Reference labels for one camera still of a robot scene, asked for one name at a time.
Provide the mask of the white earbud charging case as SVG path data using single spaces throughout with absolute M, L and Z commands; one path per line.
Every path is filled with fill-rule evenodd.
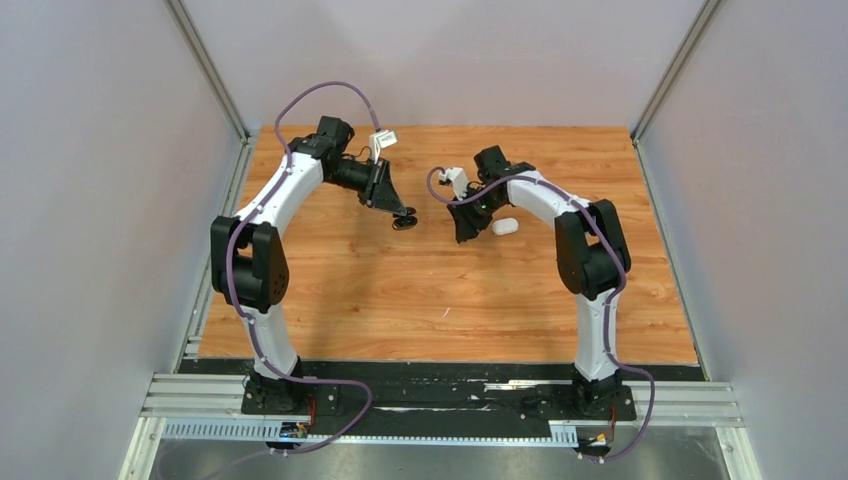
M 519 230 L 519 222 L 515 218 L 502 218 L 495 220 L 491 225 L 491 229 L 497 236 L 510 235 Z

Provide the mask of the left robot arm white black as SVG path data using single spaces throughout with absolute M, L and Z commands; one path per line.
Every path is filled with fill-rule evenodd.
M 247 206 L 217 217 L 210 227 L 212 286 L 242 318 L 254 352 L 249 392 L 267 396 L 283 413 L 298 411 L 307 390 L 282 308 L 290 280 L 282 237 L 294 215 L 314 190 L 331 184 L 354 192 L 361 205 L 390 214 L 396 230 L 417 223 L 381 156 L 396 143 L 395 132 L 371 134 L 363 162 L 347 151 L 354 135 L 342 119 L 322 117 L 316 132 L 285 144 L 279 168 Z

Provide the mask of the black earbud charging case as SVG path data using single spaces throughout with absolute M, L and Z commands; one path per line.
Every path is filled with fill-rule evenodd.
M 416 214 L 417 210 L 414 207 L 407 207 L 404 214 L 394 214 L 392 229 L 395 231 L 404 231 L 414 228 L 418 224 Z

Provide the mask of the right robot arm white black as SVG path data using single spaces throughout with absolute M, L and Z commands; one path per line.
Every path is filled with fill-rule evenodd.
M 474 158 L 478 180 L 460 167 L 444 169 L 438 182 L 453 196 L 447 209 L 462 243 L 491 227 L 505 206 L 526 210 L 554 232 L 560 280 L 574 294 L 577 315 L 576 378 L 571 403 L 584 417 L 596 417 L 611 403 L 621 384 L 616 351 L 619 297 L 631 257 L 614 204 L 589 201 L 549 181 L 534 166 L 511 163 L 498 146 Z

